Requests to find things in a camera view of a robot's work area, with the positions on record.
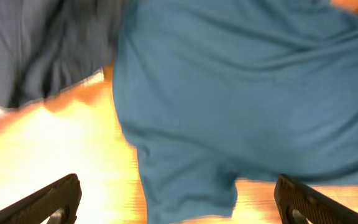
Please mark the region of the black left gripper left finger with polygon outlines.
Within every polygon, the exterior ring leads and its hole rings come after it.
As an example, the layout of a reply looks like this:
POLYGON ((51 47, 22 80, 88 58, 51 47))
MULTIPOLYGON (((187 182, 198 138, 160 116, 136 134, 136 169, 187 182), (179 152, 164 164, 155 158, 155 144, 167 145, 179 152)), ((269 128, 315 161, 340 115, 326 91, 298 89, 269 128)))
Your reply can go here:
POLYGON ((74 224, 82 196, 76 174, 68 174, 0 210, 0 224, 74 224))

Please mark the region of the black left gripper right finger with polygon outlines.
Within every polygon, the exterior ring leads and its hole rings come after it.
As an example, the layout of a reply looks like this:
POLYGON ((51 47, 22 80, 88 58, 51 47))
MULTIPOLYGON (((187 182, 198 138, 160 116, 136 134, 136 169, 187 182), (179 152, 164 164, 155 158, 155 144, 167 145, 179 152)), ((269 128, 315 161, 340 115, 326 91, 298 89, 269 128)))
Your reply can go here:
POLYGON ((358 213, 288 176, 281 175, 274 199, 282 224, 358 224, 358 213))

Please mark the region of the teal blue t-shirt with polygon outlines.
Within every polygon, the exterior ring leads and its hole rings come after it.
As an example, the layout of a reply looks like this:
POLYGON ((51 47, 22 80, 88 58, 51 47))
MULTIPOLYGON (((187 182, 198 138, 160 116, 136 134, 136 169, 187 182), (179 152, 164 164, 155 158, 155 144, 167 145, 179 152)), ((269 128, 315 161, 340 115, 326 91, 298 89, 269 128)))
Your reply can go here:
POLYGON ((358 185, 358 15, 329 1, 133 1, 112 84, 149 223, 231 216, 238 178, 358 185))

